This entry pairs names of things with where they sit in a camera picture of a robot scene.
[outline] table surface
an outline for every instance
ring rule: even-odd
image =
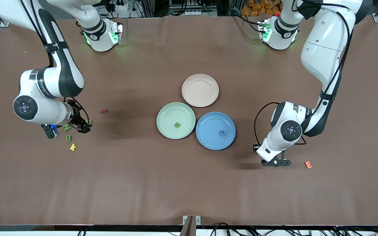
[[[231,17],[130,19],[124,45],[104,53],[73,20],[58,23],[85,78],[77,99],[93,128],[49,140],[15,116],[21,73],[48,62],[36,33],[1,29],[0,225],[180,224],[190,214],[203,224],[378,225],[378,24],[370,17],[354,28],[325,131],[289,148],[289,167],[261,167],[253,121],[268,102],[315,106],[321,85],[300,62],[313,20],[284,51]],[[184,102],[181,86],[196,73],[220,87],[214,104],[193,108],[197,119],[219,111],[235,122],[225,150],[204,148],[194,132],[170,140],[156,128],[159,110]],[[272,110],[258,119],[260,139]]]

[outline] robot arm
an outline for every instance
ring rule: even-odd
[[[301,61],[321,82],[322,90],[314,109],[290,102],[275,108],[271,117],[272,130],[256,150],[267,162],[294,145],[301,134],[312,137],[323,132],[342,77],[339,59],[356,23],[355,14],[367,10],[361,9],[361,0],[331,1],[330,4],[337,6],[308,5],[309,2],[302,0],[282,2],[281,15],[270,19],[263,41],[272,48],[285,49],[294,41],[302,18],[313,17],[315,25],[303,47]]]
[[[102,19],[94,8],[101,0],[47,0],[75,18],[84,31],[87,43],[98,52],[105,52],[120,43],[122,25]]]
[[[8,22],[42,36],[45,49],[56,62],[56,67],[27,70],[20,78],[19,95],[13,102],[16,115],[36,124],[70,124],[81,133],[90,125],[81,117],[81,106],[75,101],[61,102],[57,97],[75,97],[84,88],[84,79],[76,66],[68,44],[51,14],[36,0],[0,0],[0,16]],[[49,130],[55,137],[55,129]]]

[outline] blue plate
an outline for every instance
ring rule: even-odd
[[[210,112],[199,119],[196,125],[196,137],[204,147],[222,150],[233,143],[236,126],[228,115]]]

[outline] black strap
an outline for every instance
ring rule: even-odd
[[[61,50],[64,48],[69,48],[66,42],[55,42],[55,43],[48,43],[43,45],[45,47],[46,52],[50,53],[53,51]]]
[[[334,101],[336,98],[336,94],[333,94],[333,95],[326,94],[326,93],[323,93],[323,91],[321,90],[320,97],[322,100]]]

